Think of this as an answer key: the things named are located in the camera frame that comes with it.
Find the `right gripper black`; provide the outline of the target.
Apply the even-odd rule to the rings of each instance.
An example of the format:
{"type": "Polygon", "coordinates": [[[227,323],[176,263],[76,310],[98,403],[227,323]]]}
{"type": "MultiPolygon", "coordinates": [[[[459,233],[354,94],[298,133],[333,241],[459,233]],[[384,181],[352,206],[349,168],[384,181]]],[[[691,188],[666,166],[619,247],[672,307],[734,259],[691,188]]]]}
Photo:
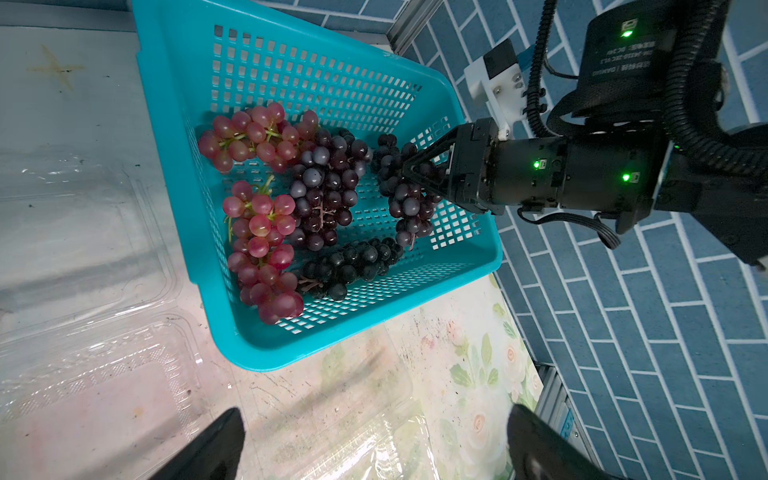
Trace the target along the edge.
{"type": "Polygon", "coordinates": [[[450,129],[405,160],[402,174],[473,213],[583,210],[624,234],[650,214],[665,157],[655,130],[501,141],[487,118],[450,129]]]}

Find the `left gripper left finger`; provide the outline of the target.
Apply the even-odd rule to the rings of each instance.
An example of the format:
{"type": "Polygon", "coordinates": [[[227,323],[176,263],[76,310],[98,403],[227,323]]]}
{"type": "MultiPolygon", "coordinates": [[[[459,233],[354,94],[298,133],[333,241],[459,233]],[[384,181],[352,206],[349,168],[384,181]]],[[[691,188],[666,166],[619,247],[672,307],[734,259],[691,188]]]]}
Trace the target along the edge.
{"type": "Polygon", "coordinates": [[[241,412],[237,407],[229,408],[156,471],[151,479],[235,479],[244,443],[245,428],[241,412]]]}

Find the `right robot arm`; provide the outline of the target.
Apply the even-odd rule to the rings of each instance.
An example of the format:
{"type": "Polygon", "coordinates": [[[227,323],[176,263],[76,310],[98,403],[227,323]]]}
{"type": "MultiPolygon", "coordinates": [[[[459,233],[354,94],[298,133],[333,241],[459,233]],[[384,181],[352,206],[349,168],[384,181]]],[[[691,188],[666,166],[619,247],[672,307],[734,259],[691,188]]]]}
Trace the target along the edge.
{"type": "Polygon", "coordinates": [[[633,1],[588,25],[576,88],[543,104],[556,5],[543,5],[529,79],[510,44],[471,67],[491,116],[408,146],[404,178],[476,214],[571,223],[609,249],[653,211],[691,215],[743,263],[767,266],[767,128],[724,131],[716,60],[725,1],[633,1]]]}

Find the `dark purple grape bunch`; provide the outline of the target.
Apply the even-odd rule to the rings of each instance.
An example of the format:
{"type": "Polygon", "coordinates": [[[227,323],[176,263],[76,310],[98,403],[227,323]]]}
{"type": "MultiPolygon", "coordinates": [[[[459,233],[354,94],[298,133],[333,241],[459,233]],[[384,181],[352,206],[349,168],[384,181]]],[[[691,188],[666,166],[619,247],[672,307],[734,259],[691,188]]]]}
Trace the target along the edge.
{"type": "Polygon", "coordinates": [[[398,220],[395,242],[412,250],[417,239],[431,235],[432,218],[442,198],[405,177],[403,167],[418,153],[418,147],[412,142],[399,147],[397,142],[394,134],[378,137],[372,170],[377,175],[379,193],[388,201],[390,216],[398,220]]]}

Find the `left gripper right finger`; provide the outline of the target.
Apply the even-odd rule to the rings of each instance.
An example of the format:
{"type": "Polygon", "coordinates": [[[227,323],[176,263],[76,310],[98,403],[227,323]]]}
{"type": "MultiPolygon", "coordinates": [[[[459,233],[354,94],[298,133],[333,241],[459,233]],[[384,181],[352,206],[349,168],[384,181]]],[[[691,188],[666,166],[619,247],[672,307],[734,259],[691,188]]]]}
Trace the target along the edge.
{"type": "Polygon", "coordinates": [[[620,479],[594,465],[525,405],[513,405],[506,431],[516,479],[620,479]]]}

